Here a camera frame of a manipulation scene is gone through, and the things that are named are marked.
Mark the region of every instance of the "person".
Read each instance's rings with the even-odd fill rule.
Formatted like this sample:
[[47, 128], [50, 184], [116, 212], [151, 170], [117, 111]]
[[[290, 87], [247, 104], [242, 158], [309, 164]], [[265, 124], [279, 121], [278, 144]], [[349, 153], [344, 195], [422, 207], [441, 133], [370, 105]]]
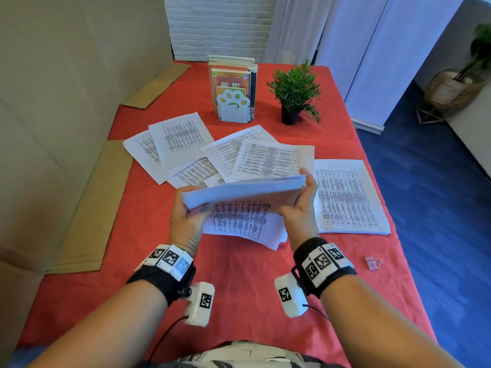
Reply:
[[[306, 186], [300, 191], [294, 206], [282, 206], [279, 209], [295, 255], [305, 242], [322, 240], [318, 239], [313, 207], [317, 185], [305, 169], [300, 169], [300, 172], [306, 174]], [[181, 193], [196, 189], [198, 187], [187, 186], [177, 190], [167, 241], [192, 257], [196, 255], [203, 224], [213, 208], [205, 204], [198, 213], [190, 215], [183, 204]], [[355, 274], [337, 277], [319, 296], [353, 367], [462, 367]], [[142, 356], [167, 307], [168, 300], [163, 292], [145, 279], [126, 284], [84, 321], [53, 343], [29, 367], [137, 366], [141, 364]], [[223, 349], [226, 349], [227, 357], [224, 359], [226, 361], [221, 362], [219, 357]], [[240, 352], [245, 349], [249, 351], [249, 358], [244, 361], [244, 354]], [[197, 367], [338, 366], [273, 346], [248, 342], [233, 343], [159, 366], [186, 367], [189, 364]]]

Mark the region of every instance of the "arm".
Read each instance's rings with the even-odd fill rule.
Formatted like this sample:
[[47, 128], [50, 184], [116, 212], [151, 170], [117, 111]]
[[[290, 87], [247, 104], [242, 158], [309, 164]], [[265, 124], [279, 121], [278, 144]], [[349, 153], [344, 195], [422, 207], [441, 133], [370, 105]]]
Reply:
[[[195, 257], [203, 224], [212, 212], [205, 204], [191, 216], [181, 192], [197, 190], [187, 186], [177, 190], [170, 217], [167, 244], [174, 244]], [[132, 367], [142, 358], [167, 310], [167, 300], [145, 280], [126, 284], [118, 293], [95, 309], [29, 366], [42, 367]]]
[[[294, 207], [279, 211], [293, 251], [319, 236], [313, 206], [317, 184], [305, 169], [300, 172], [307, 174], [306, 187]], [[321, 301], [353, 367], [462, 367], [356, 275], [335, 280]]]

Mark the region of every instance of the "printed document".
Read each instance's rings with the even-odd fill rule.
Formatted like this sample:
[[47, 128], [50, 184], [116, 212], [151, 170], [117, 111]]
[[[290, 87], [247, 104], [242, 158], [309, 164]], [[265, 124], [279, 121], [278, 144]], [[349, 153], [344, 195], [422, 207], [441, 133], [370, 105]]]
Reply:
[[274, 137], [263, 129], [261, 125], [247, 128], [237, 133], [233, 133], [225, 138], [219, 139], [201, 148], [205, 156], [210, 160], [218, 173], [224, 178], [225, 182], [233, 182], [230, 177], [234, 162], [239, 154], [242, 141], [245, 139], [256, 139], [277, 143]]
[[314, 173], [314, 146], [294, 146], [246, 139], [235, 160], [231, 178], [296, 176], [300, 167]]
[[164, 169], [202, 158], [200, 148], [213, 142], [197, 112], [152, 124], [148, 129]]
[[215, 204], [205, 234], [240, 236], [276, 250], [287, 237], [277, 210], [293, 205], [304, 183], [305, 176], [237, 181], [184, 192], [183, 201], [192, 211], [204, 203]]
[[203, 157], [169, 179], [169, 183], [175, 188], [193, 185], [205, 189], [225, 181], [211, 162]]
[[320, 233], [390, 233], [362, 160], [315, 160], [314, 178], [319, 185], [314, 210]]
[[150, 135], [150, 130], [145, 130], [140, 134], [128, 138], [123, 142], [123, 146], [159, 185], [188, 166], [188, 164], [185, 164], [165, 170], [160, 162], [157, 149]]

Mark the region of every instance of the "wicker basket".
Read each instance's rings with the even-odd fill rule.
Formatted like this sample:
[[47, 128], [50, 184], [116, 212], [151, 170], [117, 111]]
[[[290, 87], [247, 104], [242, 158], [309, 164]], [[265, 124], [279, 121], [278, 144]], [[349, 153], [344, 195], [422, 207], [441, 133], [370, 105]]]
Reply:
[[432, 105], [442, 108], [463, 106], [474, 98], [484, 87], [475, 78], [466, 77], [464, 82], [454, 80], [459, 70], [443, 70], [431, 79], [425, 92], [425, 99]]

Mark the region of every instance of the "wrist strap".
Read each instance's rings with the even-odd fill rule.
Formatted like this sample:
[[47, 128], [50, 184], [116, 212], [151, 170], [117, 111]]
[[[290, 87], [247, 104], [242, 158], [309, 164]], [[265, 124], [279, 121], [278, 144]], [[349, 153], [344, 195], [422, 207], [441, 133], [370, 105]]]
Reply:
[[138, 266], [126, 284], [146, 280], [167, 299], [167, 305], [187, 297], [196, 267], [193, 258], [175, 245], [161, 244]]
[[334, 243], [321, 237], [305, 241], [293, 254], [292, 274], [306, 295], [321, 297], [324, 289], [344, 275], [356, 275], [353, 264]]

